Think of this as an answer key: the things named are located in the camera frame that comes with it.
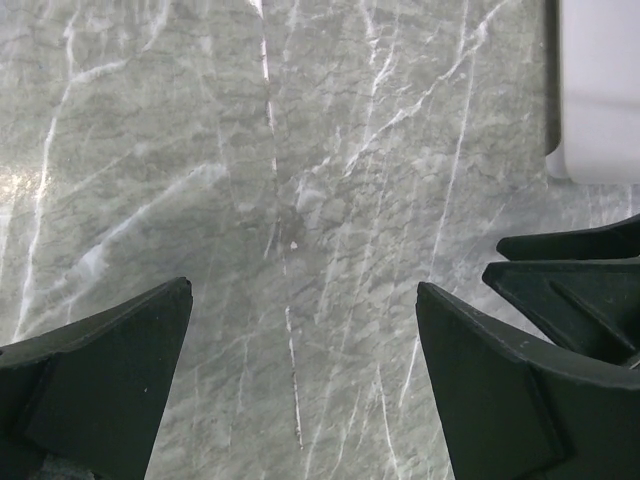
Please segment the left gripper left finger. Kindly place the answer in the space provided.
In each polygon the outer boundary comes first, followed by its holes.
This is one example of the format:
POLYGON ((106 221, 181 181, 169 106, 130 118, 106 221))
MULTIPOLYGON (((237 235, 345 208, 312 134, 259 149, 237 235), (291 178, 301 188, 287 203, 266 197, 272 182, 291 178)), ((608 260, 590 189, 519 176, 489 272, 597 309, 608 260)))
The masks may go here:
POLYGON ((1 349, 1 476, 49 455, 104 479, 144 478, 193 305, 174 278, 1 349))

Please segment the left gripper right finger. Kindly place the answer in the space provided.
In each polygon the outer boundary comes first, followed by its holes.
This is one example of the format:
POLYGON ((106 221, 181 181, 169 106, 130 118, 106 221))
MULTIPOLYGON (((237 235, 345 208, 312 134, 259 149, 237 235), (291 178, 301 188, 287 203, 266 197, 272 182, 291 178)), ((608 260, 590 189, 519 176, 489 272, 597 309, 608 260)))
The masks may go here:
POLYGON ((422 282, 416 315, 458 479, 636 479, 639 374, 422 282))

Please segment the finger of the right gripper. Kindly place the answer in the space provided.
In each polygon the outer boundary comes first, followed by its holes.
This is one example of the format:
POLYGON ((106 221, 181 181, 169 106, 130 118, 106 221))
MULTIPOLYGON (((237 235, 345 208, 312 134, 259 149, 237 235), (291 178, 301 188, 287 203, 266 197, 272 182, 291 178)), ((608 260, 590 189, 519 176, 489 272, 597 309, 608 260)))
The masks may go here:
POLYGON ((553 343, 606 363, 639 364, 639 262, 505 261, 483 282, 553 343))
POLYGON ((600 227, 502 238, 508 260, 608 260, 639 256, 639 215, 600 227))

